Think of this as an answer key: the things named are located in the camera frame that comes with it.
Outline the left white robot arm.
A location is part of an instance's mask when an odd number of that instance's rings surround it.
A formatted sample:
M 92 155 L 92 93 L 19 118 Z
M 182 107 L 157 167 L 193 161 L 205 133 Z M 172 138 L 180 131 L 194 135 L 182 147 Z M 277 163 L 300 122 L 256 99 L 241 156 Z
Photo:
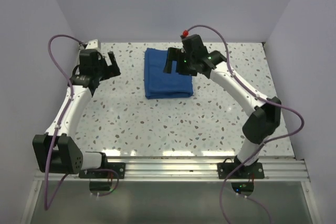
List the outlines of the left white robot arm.
M 97 178 L 104 178 L 109 165 L 101 152 L 85 152 L 75 143 L 77 126 L 83 111 L 102 81 L 121 74 L 113 52 L 108 52 L 111 61 L 97 49 L 84 49 L 79 53 L 77 64 L 68 80 L 62 106 L 44 134 L 35 135 L 33 149 L 43 173 L 77 174 L 90 170 Z

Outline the blue cloth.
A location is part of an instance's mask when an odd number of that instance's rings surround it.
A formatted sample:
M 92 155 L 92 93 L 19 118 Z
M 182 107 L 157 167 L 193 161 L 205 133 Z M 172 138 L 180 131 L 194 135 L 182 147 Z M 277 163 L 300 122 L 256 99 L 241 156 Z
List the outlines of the blue cloth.
M 167 51 L 147 48 L 144 53 L 144 90 L 147 99 L 189 98 L 194 94 L 192 77 L 164 73 Z

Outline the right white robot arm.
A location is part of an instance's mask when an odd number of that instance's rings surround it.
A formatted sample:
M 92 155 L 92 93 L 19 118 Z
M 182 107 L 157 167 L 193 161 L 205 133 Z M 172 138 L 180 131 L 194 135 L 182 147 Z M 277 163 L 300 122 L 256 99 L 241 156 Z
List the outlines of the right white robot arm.
M 281 101 L 277 97 L 267 98 L 246 80 L 237 81 L 240 75 L 229 70 L 227 57 L 218 50 L 209 52 L 200 35 L 184 37 L 182 44 L 182 48 L 168 48 L 163 71 L 185 76 L 202 74 L 221 86 L 241 106 L 248 119 L 242 128 L 245 140 L 234 158 L 234 172 L 246 178 L 253 171 L 252 165 L 258 160 L 262 143 L 280 125 Z

